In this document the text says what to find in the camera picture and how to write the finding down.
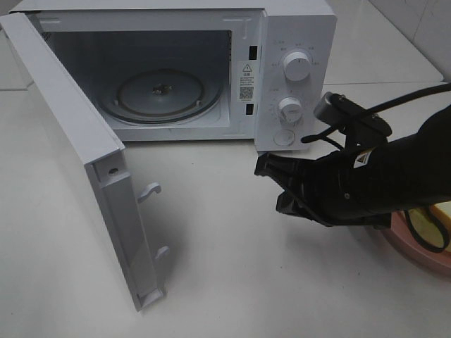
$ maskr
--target white wall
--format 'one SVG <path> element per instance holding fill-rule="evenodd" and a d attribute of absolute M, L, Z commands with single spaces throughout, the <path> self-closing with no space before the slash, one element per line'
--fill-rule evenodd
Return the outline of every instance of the white wall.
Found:
<path fill-rule="evenodd" d="M 370 0 L 451 81 L 451 0 Z"/>

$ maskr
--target wire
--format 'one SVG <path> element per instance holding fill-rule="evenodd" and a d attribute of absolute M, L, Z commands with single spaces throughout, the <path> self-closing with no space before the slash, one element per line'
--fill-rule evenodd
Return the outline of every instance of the wire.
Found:
<path fill-rule="evenodd" d="M 334 141 L 333 139 L 330 139 L 329 137 L 323 137 L 321 139 L 323 141 L 326 141 L 327 143 L 332 144 L 333 146 L 337 147 L 339 150 L 344 149 L 341 144 L 339 144 L 338 142 Z"/>
<path fill-rule="evenodd" d="M 354 120 L 359 120 L 359 119 L 365 118 L 366 116 L 370 116 L 370 115 L 379 113 L 381 111 L 387 110 L 389 108 L 396 107 L 401 104 L 405 104 L 409 101 L 420 99 L 421 97 L 434 95 L 434 94 L 438 94 L 438 93 L 443 93 L 443 92 L 449 92 L 449 91 L 451 91 L 451 83 L 417 90 L 416 92 L 412 92 L 412 93 L 406 94 L 404 96 L 397 97 L 396 99 L 384 102 L 383 104 L 379 104 L 370 109 L 366 109 L 356 115 L 350 116 L 348 118 L 343 118 L 340 122 L 335 123 L 334 125 L 331 125 L 329 128 L 327 128 L 323 132 L 320 132 L 319 134 L 304 136 L 303 138 L 301 138 L 301 142 L 302 143 L 311 143 L 311 142 L 318 141 L 320 139 L 325 141 L 325 139 L 324 139 L 325 137 L 332 134 L 334 131 L 346 126 L 348 123 L 350 123 Z"/>

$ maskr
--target white microwave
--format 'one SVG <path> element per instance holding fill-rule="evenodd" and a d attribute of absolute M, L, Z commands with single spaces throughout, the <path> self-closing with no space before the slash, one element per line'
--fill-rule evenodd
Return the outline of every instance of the white microwave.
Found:
<path fill-rule="evenodd" d="M 136 195 L 122 141 L 303 149 L 335 22 L 324 0 L 24 0 L 0 18 L 75 189 L 97 200 L 137 310 L 164 295 L 165 248 L 150 245 L 138 206 L 160 188 Z"/>

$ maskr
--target warning label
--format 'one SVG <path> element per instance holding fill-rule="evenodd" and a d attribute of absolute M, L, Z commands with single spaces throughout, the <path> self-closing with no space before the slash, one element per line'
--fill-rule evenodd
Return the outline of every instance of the warning label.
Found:
<path fill-rule="evenodd" d="M 361 152 L 354 161 L 354 168 L 363 167 L 366 165 L 369 161 L 369 156 L 371 155 L 371 152 L 374 150 L 374 148 L 368 149 L 366 151 Z"/>
<path fill-rule="evenodd" d="M 258 61 L 240 61 L 238 63 L 238 101 L 252 102 L 255 100 L 255 87 L 259 74 L 258 67 Z"/>

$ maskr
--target power dial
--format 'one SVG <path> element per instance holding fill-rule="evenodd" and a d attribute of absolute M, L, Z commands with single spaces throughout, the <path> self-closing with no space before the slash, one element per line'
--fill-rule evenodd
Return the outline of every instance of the power dial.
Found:
<path fill-rule="evenodd" d="M 302 117 L 302 104 L 295 97 L 285 97 L 279 102 L 280 118 L 295 123 Z"/>
<path fill-rule="evenodd" d="M 303 51 L 293 51 L 283 59 L 285 77 L 291 81 L 301 81 L 310 73 L 311 59 Z"/>

